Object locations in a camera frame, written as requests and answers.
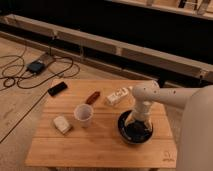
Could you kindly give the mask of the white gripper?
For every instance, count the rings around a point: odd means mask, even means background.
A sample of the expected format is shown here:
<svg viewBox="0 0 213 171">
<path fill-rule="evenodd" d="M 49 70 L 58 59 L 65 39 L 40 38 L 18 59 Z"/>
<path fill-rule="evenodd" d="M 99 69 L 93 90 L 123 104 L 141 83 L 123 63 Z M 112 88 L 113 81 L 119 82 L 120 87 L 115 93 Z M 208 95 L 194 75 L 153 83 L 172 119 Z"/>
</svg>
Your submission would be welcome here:
<svg viewBox="0 0 213 171">
<path fill-rule="evenodd" d="M 152 106 L 152 103 L 149 101 L 136 101 L 130 113 L 131 118 L 127 118 L 125 120 L 125 124 L 124 124 L 125 129 L 127 129 L 130 124 L 132 124 L 133 120 L 141 121 L 141 122 L 144 122 L 145 131 L 152 133 L 153 125 L 151 122 L 149 123 L 151 106 Z"/>
</svg>

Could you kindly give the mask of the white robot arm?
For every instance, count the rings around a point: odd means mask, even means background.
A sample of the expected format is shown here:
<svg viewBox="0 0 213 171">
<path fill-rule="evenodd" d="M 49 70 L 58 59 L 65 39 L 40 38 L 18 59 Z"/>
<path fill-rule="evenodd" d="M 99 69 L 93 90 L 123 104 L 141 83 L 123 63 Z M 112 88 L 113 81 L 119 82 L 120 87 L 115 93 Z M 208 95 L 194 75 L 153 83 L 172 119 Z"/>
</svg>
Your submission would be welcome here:
<svg viewBox="0 0 213 171">
<path fill-rule="evenodd" d="M 203 88 L 160 88 L 156 81 L 136 84 L 135 99 L 125 121 L 147 121 L 147 102 L 158 102 L 183 109 L 177 152 L 176 171 L 210 171 L 213 169 L 213 85 Z"/>
</svg>

